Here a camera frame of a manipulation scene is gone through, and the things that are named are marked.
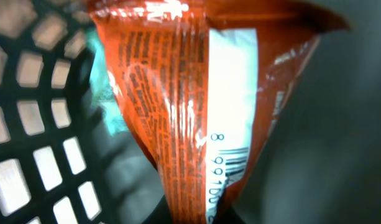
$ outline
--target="orange wrapper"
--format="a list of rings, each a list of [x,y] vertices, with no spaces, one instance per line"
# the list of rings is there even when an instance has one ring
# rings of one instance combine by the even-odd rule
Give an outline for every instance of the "orange wrapper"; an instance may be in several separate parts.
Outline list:
[[[125,122],[174,223],[212,223],[246,184],[318,34],[293,1],[87,1]]]

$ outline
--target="white label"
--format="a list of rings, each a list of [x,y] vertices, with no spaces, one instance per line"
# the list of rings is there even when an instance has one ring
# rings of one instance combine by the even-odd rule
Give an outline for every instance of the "white label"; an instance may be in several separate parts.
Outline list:
[[[255,29],[209,31],[206,220],[224,189],[243,178],[250,153],[258,87]]]

